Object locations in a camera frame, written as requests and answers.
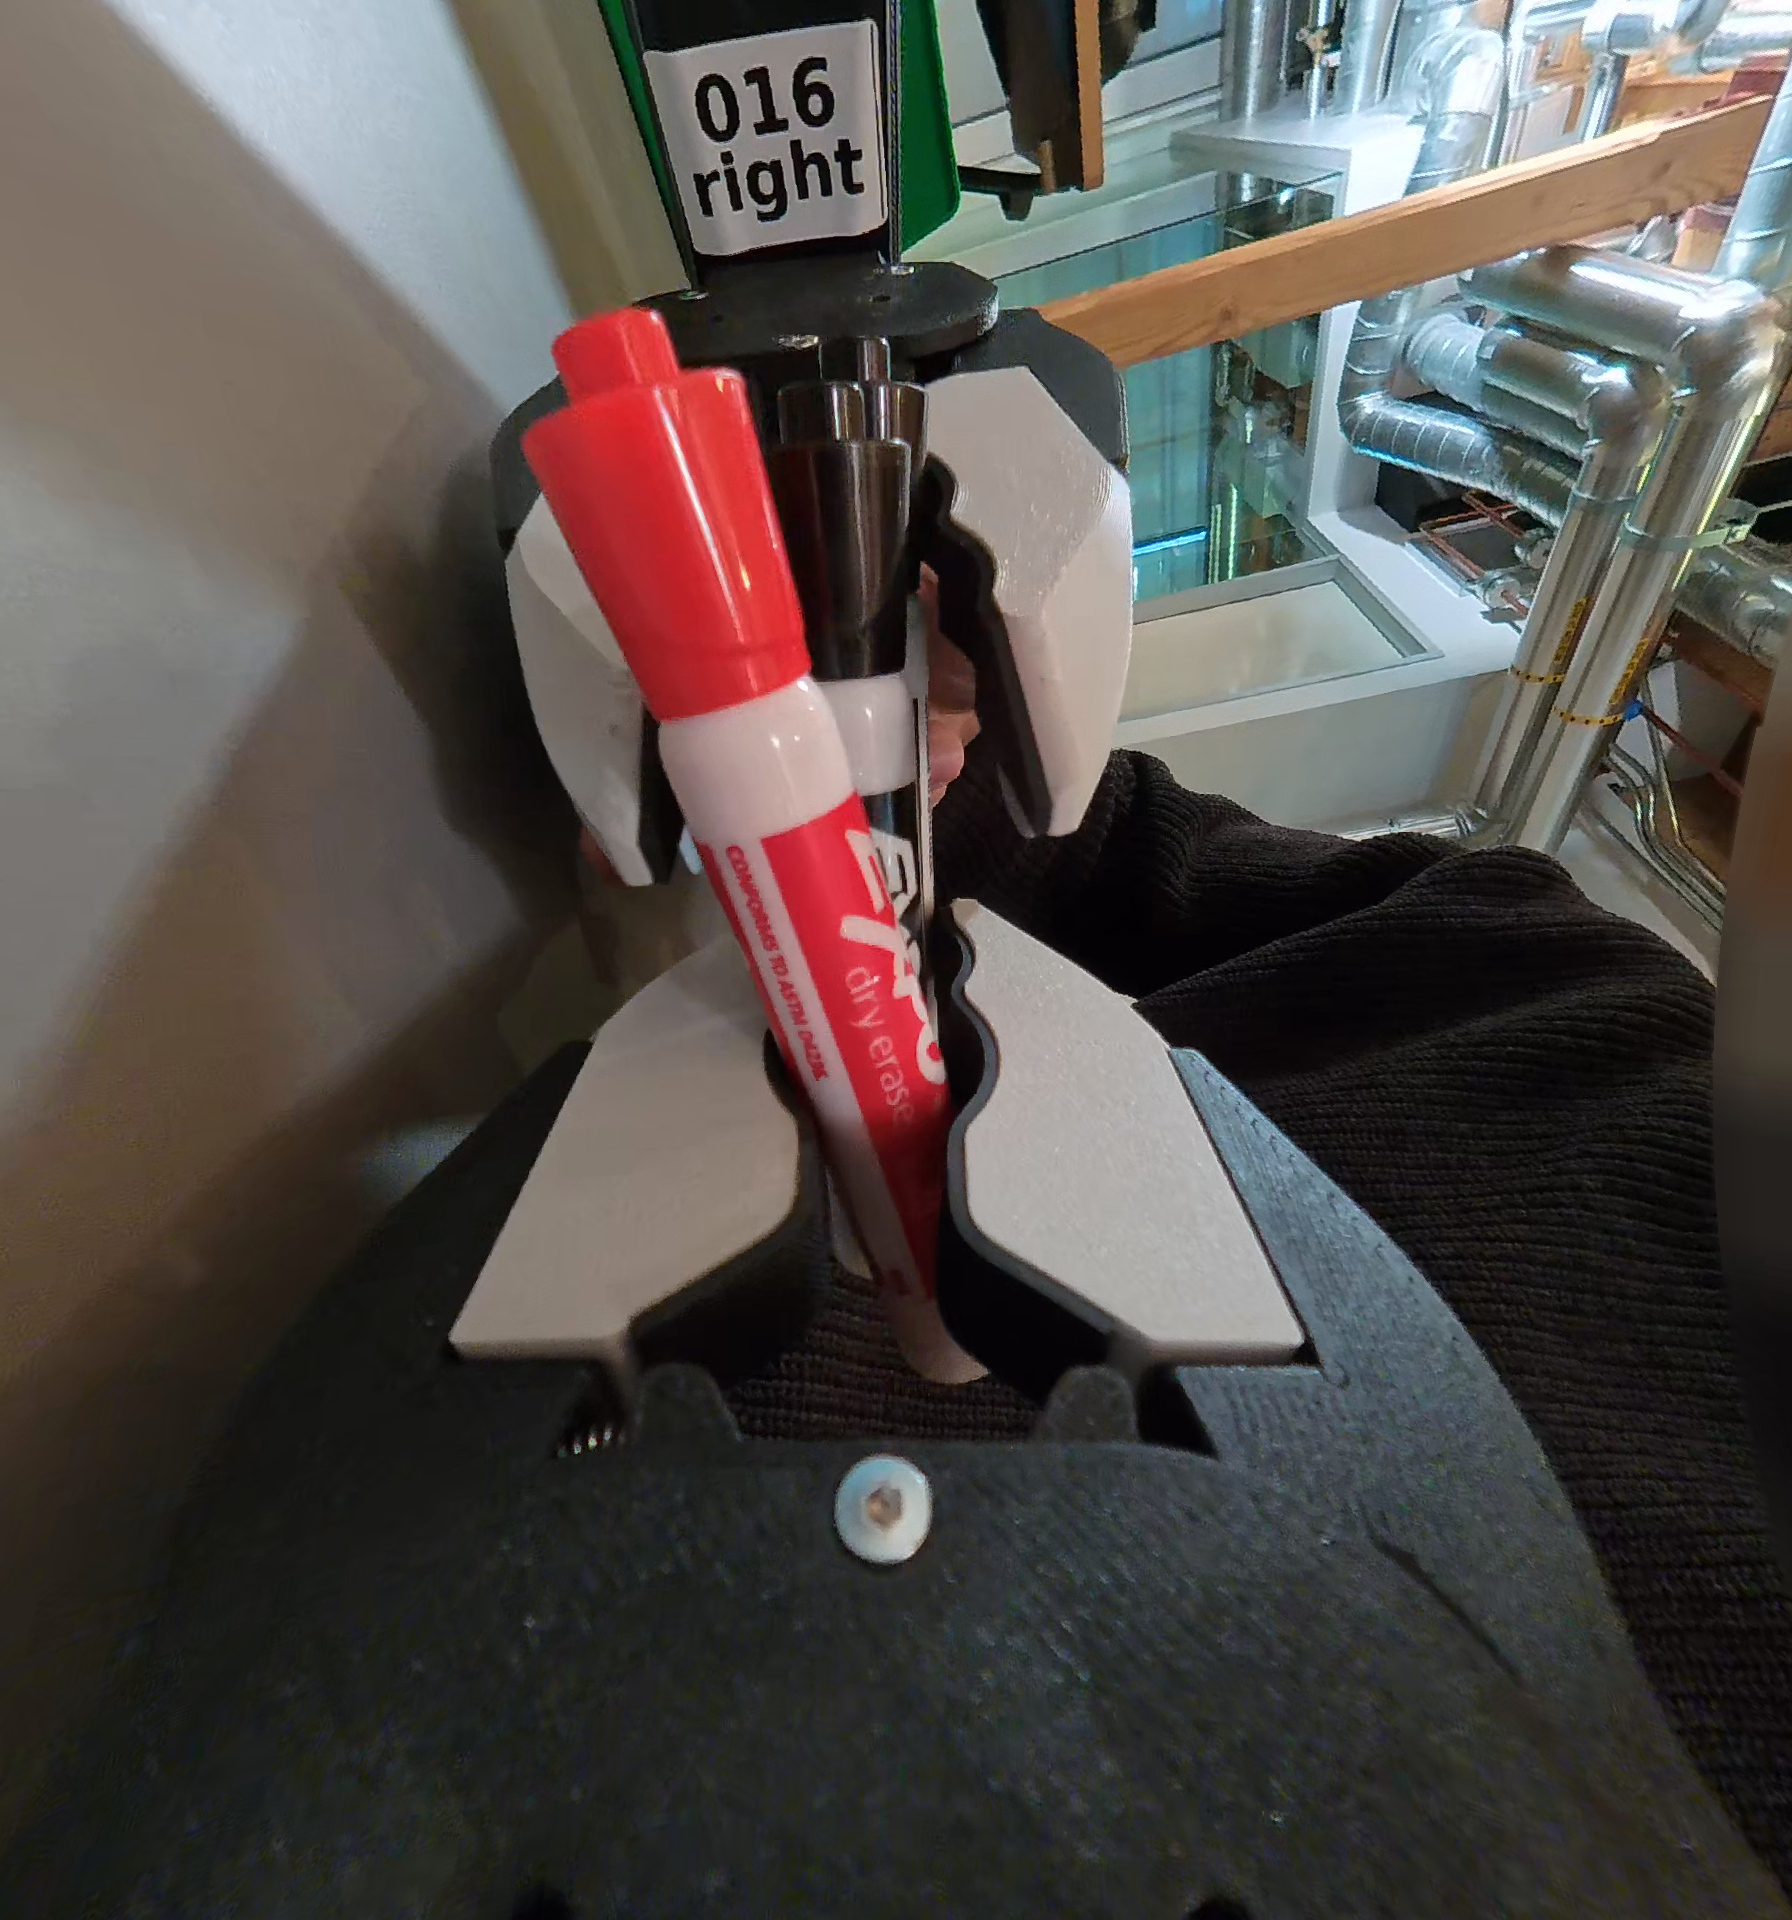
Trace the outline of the black dry-erase marker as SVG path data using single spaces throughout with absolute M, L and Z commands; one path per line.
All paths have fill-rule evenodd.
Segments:
M 837 714 L 898 922 L 919 943 L 933 904 L 926 644 L 911 614 L 921 465 L 903 444 L 845 438 L 853 398 L 826 377 L 782 387 L 766 467 L 814 680 Z
M 913 467 L 926 445 L 926 403 L 922 388 L 895 377 L 891 349 L 879 337 L 827 339 L 820 347 L 820 372 L 829 385 L 855 394 L 845 401 L 845 438 L 903 444 Z

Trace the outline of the shiny steel pipe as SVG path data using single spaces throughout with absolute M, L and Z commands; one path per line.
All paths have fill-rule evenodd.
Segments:
M 1647 667 L 1792 362 L 1792 60 L 1736 196 L 1715 272 L 1551 246 L 1463 284 L 1516 318 L 1647 362 L 1671 418 L 1578 620 L 1565 677 L 1524 767 L 1488 805 L 1490 841 L 1554 853 Z

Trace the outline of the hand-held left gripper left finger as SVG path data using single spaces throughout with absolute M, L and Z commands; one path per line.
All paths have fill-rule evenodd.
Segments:
M 771 1362 L 820 1306 L 822 1145 L 739 947 L 701 947 L 599 1031 L 451 1347 Z

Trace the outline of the red dry-erase marker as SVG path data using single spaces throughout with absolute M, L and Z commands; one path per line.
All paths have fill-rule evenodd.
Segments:
M 645 307 L 573 325 L 566 405 L 525 430 L 694 853 L 909 1364 L 982 1377 L 935 1292 L 948 1132 L 924 958 L 933 904 L 926 651 L 903 583 L 847 624 L 868 668 L 820 677 L 743 380 L 681 367 Z

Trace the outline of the silver ducts bundle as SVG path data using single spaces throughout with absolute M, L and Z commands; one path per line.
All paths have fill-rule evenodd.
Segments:
M 1563 243 L 1466 270 L 1458 304 L 1370 299 L 1343 360 L 1343 439 L 1551 530 L 1607 514 L 1647 550 L 1699 551 L 1715 503 L 1688 454 L 1721 291 L 1671 262 Z

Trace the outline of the person's black sweater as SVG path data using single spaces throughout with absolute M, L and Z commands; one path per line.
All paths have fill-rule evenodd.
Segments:
M 1715 1226 L 1656 1245 L 1514 1226 L 1430 1255 L 1412 1264 L 1537 1430 L 1678 1738 L 1792 1899 L 1792 1601 L 1765 1541 Z

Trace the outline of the wooden handrail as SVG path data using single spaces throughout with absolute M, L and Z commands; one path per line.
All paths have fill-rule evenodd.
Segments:
M 1206 349 L 1715 200 L 1741 183 L 1772 105 L 1757 95 L 1638 123 L 1396 204 L 1046 301 L 1039 311 L 1121 369 Z

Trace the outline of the person's right hand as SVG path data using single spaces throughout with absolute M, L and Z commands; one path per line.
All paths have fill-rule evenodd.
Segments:
M 926 641 L 926 674 L 930 803 L 937 805 L 980 731 L 979 680 L 973 661 L 943 636 Z

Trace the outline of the vertical silver duct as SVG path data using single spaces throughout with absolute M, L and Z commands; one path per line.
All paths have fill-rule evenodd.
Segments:
M 1496 164 L 1507 4 L 1292 4 L 1288 19 L 1294 87 L 1220 123 L 1220 171 L 1315 190 L 1341 216 Z

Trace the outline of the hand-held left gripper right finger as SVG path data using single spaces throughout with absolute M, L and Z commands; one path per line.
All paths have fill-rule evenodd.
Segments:
M 985 1364 L 1292 1360 L 1304 1332 L 1164 1038 L 990 909 L 939 932 L 973 1070 L 939 1254 L 957 1342 Z

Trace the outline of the person's right forearm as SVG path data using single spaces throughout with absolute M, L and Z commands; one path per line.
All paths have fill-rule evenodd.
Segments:
M 1412 1259 L 1713 1228 L 1713 996 L 1551 856 L 1271 826 L 1114 754 L 1067 837 L 1019 837 L 975 752 L 937 871 L 1132 998 Z

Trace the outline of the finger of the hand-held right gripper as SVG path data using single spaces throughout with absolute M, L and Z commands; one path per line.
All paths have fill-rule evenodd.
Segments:
M 531 714 L 580 826 L 624 883 L 665 883 L 683 821 L 655 724 L 545 500 L 510 548 L 510 618 Z
M 1033 372 L 926 387 L 919 558 L 932 630 L 967 661 L 976 742 L 1026 838 L 1075 833 L 1132 655 L 1124 472 Z

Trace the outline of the green plastic bin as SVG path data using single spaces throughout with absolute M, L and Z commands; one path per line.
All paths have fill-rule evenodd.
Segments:
M 688 270 L 901 259 L 957 208 L 932 4 L 599 7 Z

